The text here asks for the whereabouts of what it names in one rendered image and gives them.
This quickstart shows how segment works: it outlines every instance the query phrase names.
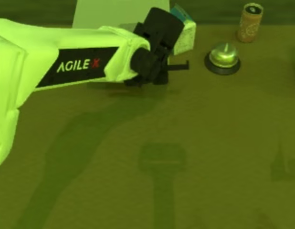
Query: robotic arm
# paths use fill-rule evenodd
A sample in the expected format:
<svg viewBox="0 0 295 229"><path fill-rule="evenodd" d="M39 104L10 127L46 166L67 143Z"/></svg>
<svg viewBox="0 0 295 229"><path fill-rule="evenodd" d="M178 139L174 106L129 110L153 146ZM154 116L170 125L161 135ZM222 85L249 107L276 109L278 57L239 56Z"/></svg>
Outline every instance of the robotic arm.
<svg viewBox="0 0 295 229"><path fill-rule="evenodd" d="M152 8L134 32L43 28L0 19L0 165L8 156L19 107L36 90L86 82L167 84L168 57L183 30L170 13Z"/></svg>

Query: dark background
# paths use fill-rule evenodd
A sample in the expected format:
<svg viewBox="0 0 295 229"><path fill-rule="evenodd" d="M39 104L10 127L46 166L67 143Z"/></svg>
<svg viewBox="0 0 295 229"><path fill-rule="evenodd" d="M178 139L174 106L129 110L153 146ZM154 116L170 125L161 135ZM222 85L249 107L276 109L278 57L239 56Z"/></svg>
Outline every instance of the dark background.
<svg viewBox="0 0 295 229"><path fill-rule="evenodd" d="M248 0L172 0L197 23L238 23ZM295 0L259 0L264 24L295 24ZM76 0L0 0L0 17L38 25L71 25Z"/></svg>

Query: wooden surface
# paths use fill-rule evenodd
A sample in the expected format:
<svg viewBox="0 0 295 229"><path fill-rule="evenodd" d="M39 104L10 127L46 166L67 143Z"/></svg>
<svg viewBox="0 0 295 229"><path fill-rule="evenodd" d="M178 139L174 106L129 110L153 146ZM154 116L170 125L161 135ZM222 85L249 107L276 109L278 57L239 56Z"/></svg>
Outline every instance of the wooden surface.
<svg viewBox="0 0 295 229"><path fill-rule="evenodd" d="M247 0L172 0L200 24L237 24ZM264 24L295 24L295 0L259 0L264 6ZM71 25L76 0L0 0L0 17L28 24Z"/></svg>
<svg viewBox="0 0 295 229"><path fill-rule="evenodd" d="M164 214L177 229L295 229L295 26L263 26L252 44L235 30L199 26L195 50L171 60L190 70L168 87L34 93L0 167L0 229L156 229L152 178L138 165L156 143L186 154L176 215ZM204 67L221 41L240 52L235 75Z"/></svg>

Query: soda can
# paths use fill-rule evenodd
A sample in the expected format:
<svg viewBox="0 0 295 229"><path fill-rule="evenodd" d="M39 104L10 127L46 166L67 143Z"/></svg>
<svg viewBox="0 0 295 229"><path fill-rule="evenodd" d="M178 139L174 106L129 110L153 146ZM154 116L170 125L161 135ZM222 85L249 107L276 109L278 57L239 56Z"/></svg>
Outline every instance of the soda can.
<svg viewBox="0 0 295 229"><path fill-rule="evenodd" d="M244 43L253 42L257 36L263 16L263 7L257 3L248 3L244 6L237 31L237 38Z"/></svg>

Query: small white box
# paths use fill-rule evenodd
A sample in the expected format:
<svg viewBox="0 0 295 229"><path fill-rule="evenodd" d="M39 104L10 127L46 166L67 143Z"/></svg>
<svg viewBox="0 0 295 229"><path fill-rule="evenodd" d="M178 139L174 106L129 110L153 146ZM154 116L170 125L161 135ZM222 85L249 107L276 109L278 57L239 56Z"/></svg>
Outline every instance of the small white box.
<svg viewBox="0 0 295 229"><path fill-rule="evenodd" d="M185 27L174 46L173 55L178 55L194 49L196 23L191 20L185 20L184 24Z"/></svg>

